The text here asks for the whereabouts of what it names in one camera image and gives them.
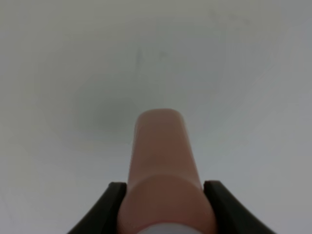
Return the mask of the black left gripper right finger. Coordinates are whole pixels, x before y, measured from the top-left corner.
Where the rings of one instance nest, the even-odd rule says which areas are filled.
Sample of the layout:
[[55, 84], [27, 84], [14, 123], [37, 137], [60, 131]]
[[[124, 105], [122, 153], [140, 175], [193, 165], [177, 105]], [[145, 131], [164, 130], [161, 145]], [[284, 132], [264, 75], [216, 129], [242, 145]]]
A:
[[203, 192], [213, 208], [219, 234], [275, 234], [220, 181], [205, 181]]

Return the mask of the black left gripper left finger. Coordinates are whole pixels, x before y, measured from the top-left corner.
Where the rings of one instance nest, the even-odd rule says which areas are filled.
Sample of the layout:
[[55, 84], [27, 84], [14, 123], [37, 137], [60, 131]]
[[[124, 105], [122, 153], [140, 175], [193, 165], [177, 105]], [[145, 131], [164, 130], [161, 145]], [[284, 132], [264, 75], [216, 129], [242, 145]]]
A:
[[126, 190], [125, 182], [111, 182], [95, 205], [68, 234], [116, 234], [117, 215]]

